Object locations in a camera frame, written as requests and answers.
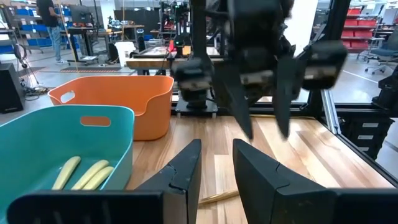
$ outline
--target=orange bin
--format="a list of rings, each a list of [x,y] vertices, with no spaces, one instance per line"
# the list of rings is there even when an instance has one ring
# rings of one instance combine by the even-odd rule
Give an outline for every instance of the orange bin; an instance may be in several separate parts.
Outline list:
[[[134,140],[154,140],[170,123],[174,79],[166,76],[82,77],[49,91],[54,105],[118,105],[134,111]]]

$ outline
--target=white bucket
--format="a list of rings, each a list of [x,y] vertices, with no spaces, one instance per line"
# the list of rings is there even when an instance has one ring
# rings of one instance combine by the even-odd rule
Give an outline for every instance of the white bucket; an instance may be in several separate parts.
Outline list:
[[[130,58],[130,53],[136,50],[133,42],[116,42],[115,47],[118,50],[120,67],[126,66],[126,60]]]

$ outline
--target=blue jeans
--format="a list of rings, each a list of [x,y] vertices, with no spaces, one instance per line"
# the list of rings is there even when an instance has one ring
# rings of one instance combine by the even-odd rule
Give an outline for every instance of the blue jeans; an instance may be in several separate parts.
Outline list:
[[[56,61],[61,60],[61,28],[57,27],[48,27],[47,31],[49,32],[50,39],[52,42],[52,47],[55,50],[55,59]]]

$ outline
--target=gray floor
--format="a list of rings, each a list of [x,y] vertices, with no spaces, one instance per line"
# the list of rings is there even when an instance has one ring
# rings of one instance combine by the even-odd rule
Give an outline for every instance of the gray floor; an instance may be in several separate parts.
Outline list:
[[[62,57],[64,60],[73,60],[73,54],[70,50],[63,50]],[[106,56],[100,57],[100,63],[104,63]],[[39,81],[39,85],[56,87],[72,79],[84,76],[92,75],[135,75],[135,71],[129,68],[122,68],[118,73],[59,73],[63,68],[74,67],[72,65],[56,65],[53,57],[53,50],[51,48],[44,49],[44,53],[41,54],[39,51],[32,51],[32,55],[29,55],[27,59],[31,67],[45,67],[40,71],[36,72],[35,75]],[[9,61],[14,63],[17,67],[16,60]],[[364,72],[364,69],[368,66],[377,65],[377,62],[370,62],[366,64],[362,61],[357,61],[355,55],[350,55],[349,59],[344,66],[343,72],[340,75],[336,86],[333,88],[333,96],[337,103],[370,103],[372,97],[377,96],[380,89],[377,87],[377,82],[391,73],[386,72],[385,74],[377,73],[370,75]],[[98,64],[90,65],[90,67],[97,67]],[[108,65],[108,67],[117,67],[117,65]],[[302,91],[297,101],[306,102],[308,98],[308,92]],[[10,121],[14,118],[19,117],[22,114],[28,113],[33,110],[52,106],[52,103],[47,95],[41,96],[38,100],[26,101],[25,110],[9,113],[0,114],[0,124]],[[398,124],[394,123],[389,130],[389,134],[383,144],[377,162],[380,163],[385,169],[391,174],[398,178],[398,139],[396,138],[398,131]]]

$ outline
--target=teal bin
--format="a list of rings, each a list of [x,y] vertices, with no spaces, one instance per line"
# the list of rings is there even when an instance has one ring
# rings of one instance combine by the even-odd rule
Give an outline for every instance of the teal bin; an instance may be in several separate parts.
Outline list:
[[[134,112],[127,107],[61,105],[0,126],[0,223],[6,223],[7,207],[15,198],[51,189],[73,156],[81,161],[64,189],[71,189],[101,159],[114,169],[98,189],[123,189],[132,171],[131,124]]]

